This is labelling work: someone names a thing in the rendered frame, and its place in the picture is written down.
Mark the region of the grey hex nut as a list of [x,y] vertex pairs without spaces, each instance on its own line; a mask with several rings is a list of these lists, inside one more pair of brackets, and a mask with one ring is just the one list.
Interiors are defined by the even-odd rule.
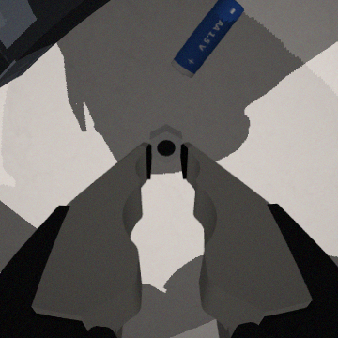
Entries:
[[167,124],[150,133],[152,158],[168,163],[180,157],[182,132]]

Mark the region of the blue aa battery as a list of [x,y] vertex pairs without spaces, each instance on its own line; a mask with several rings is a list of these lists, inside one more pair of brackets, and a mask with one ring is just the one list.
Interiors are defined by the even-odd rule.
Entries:
[[242,5],[235,0],[218,0],[179,50],[171,65],[181,75],[192,78],[243,11]]

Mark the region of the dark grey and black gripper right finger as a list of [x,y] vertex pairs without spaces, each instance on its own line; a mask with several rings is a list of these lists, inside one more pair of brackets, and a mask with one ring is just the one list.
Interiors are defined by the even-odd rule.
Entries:
[[203,310],[219,338],[253,322],[261,338],[338,338],[338,267],[278,205],[189,142],[183,179],[204,228]]

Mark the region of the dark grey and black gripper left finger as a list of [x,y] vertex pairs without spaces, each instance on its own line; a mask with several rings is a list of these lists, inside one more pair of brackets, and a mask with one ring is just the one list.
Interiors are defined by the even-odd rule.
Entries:
[[14,254],[0,273],[0,338],[88,338],[95,326],[122,338],[142,304],[130,237],[151,161],[143,142],[58,206]]

